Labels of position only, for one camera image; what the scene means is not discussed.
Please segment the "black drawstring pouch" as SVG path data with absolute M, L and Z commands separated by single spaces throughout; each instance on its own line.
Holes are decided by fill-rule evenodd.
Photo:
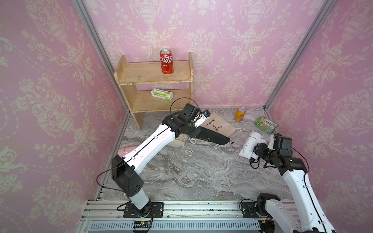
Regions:
M 218 145 L 225 145 L 231 141 L 229 137 L 224 136 L 216 131 L 212 131 L 204 127 L 198 127 L 197 129 L 199 130 L 199 133 L 196 135 L 196 139 L 215 143 Z

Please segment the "white hair dryer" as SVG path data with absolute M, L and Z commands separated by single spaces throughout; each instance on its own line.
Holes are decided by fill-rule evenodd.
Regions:
M 250 167 L 253 169 L 258 169 L 260 165 L 259 157 L 254 152 L 254 148 L 260 143 L 266 144 L 267 141 L 262 139 L 261 134 L 252 131 L 239 153 L 241 157 L 247 158 L 249 160 Z

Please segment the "beige linen drawstring bag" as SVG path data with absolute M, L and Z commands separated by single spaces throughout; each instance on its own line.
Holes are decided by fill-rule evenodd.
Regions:
M 187 142 L 196 144 L 196 140 L 194 138 L 190 138 L 187 134 L 180 134 L 176 139 L 170 142 L 168 146 L 171 146 L 173 148 L 180 148 L 181 152 L 184 152 L 188 156 L 192 156 L 193 149 L 185 145 Z

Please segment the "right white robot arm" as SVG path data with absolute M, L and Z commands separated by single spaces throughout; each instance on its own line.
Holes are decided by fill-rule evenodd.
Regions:
M 277 168 L 293 197 L 299 218 L 296 219 L 274 194 L 262 193 L 257 198 L 257 212 L 272 217 L 285 233 L 334 233 L 310 184 L 308 169 L 300 158 L 293 157 L 292 140 L 274 134 L 269 145 L 254 146 L 258 158 Z

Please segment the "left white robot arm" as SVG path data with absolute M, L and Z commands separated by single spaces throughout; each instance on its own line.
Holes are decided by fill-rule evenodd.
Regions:
M 151 200 L 146 195 L 140 177 L 143 169 L 166 145 L 180 134 L 194 138 L 202 132 L 200 126 L 211 113 L 186 104 L 182 111 L 166 116 L 157 129 L 138 147 L 125 156 L 116 155 L 111 162 L 111 177 L 130 200 L 135 213 L 146 217 L 152 213 Z

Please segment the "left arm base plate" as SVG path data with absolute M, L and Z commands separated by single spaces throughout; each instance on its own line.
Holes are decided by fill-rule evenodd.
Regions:
M 163 202 L 149 202 L 143 209 L 138 209 L 133 203 L 127 202 L 123 211 L 124 218 L 162 218 Z

